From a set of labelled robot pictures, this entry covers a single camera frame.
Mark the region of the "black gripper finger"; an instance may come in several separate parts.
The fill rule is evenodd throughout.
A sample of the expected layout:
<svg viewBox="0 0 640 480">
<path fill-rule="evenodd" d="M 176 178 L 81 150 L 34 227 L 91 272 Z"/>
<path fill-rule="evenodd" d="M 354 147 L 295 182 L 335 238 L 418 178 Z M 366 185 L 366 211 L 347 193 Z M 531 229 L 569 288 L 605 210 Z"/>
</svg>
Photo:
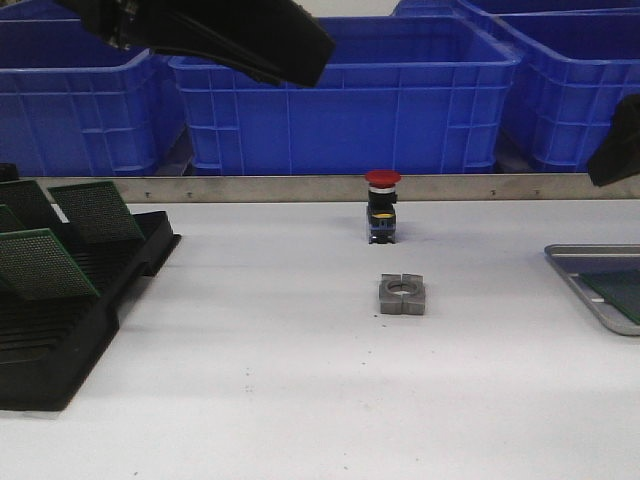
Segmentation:
<svg viewBox="0 0 640 480">
<path fill-rule="evenodd" d="M 213 61 L 271 85 L 315 86 L 335 42 L 294 1 L 61 0 L 109 45 Z"/>
</svg>

